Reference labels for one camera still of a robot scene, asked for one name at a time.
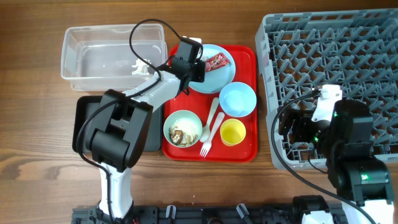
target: white spoon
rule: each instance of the white spoon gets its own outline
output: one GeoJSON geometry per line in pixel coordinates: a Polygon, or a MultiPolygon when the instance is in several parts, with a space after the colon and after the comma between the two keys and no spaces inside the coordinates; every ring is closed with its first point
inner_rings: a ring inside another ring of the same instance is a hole
{"type": "Polygon", "coordinates": [[[215,97],[213,99],[213,102],[211,102],[209,117],[207,118],[206,125],[203,127],[203,129],[201,131],[201,136],[199,139],[200,142],[205,142],[210,136],[210,123],[214,117],[214,114],[216,113],[219,102],[220,102],[220,100],[218,99],[218,97],[215,97]]]}

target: white fork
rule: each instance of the white fork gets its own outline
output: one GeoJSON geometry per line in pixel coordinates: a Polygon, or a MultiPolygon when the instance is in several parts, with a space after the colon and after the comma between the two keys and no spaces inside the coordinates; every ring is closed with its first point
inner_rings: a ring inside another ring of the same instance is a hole
{"type": "Polygon", "coordinates": [[[209,138],[203,143],[203,146],[201,147],[200,155],[203,157],[206,157],[207,154],[210,151],[211,148],[211,140],[213,140],[214,135],[216,134],[219,126],[221,125],[221,122],[223,122],[223,119],[225,117],[225,114],[223,112],[219,112],[216,118],[216,121],[214,122],[213,129],[211,129],[211,133],[209,138]]]}

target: red tray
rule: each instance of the red tray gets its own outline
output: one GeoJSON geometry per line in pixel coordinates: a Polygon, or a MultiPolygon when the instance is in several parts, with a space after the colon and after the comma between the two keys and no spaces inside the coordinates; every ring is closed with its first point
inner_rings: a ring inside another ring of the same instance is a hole
{"type": "MultiPolygon", "coordinates": [[[[177,47],[178,46],[173,47],[170,51],[170,55],[174,55],[177,52],[177,47]]],[[[234,58],[236,73],[233,82],[246,83],[257,94],[256,56],[254,52],[249,47],[240,45],[221,45],[220,47],[227,50],[234,58]]],[[[214,97],[219,97],[220,93],[203,94],[192,89],[189,90],[189,96],[181,93],[174,100],[166,102],[164,107],[164,121],[175,111],[189,110],[198,115],[202,124],[206,124],[211,102],[214,97]]],[[[211,122],[210,129],[212,129],[217,114],[220,111],[223,110],[219,106],[211,122]]],[[[226,114],[223,121],[230,118],[231,117],[226,114]]],[[[219,129],[213,138],[210,152],[205,159],[199,155],[203,145],[200,141],[191,147],[179,148],[171,145],[163,136],[163,153],[170,159],[180,161],[249,162],[257,154],[257,107],[251,114],[237,119],[242,121],[245,125],[246,137],[243,142],[236,146],[225,146],[221,142],[219,129]]]]}

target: wooden tabletop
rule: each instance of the wooden tabletop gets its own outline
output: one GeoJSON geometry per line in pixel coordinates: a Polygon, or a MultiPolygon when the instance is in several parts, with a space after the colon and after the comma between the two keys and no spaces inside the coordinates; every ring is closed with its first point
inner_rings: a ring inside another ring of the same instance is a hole
{"type": "MultiPolygon", "coordinates": [[[[0,3],[0,223],[70,223],[72,209],[98,203],[100,173],[72,151],[77,93],[60,76],[63,36],[69,27],[170,23],[204,43],[255,50],[266,14],[397,7],[397,1],[66,1],[0,3]]],[[[177,44],[165,29],[169,48],[177,44]]],[[[247,164],[171,161],[144,153],[132,169],[136,205],[250,205],[290,202],[319,194],[271,162],[264,85],[258,77],[259,152],[247,164]]],[[[388,165],[398,186],[398,164],[388,165]]],[[[326,175],[300,175],[334,191],[326,175]]]]}

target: white container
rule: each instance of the white container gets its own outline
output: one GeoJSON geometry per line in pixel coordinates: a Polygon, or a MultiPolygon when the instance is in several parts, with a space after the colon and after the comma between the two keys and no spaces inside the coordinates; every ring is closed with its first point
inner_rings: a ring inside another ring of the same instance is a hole
{"type": "MultiPolygon", "coordinates": [[[[129,90],[153,75],[132,75],[137,57],[129,36],[135,24],[71,27],[62,47],[61,76],[75,91],[129,90]]],[[[141,24],[132,35],[139,56],[159,66],[167,59],[164,30],[160,24],[141,24]]]]}

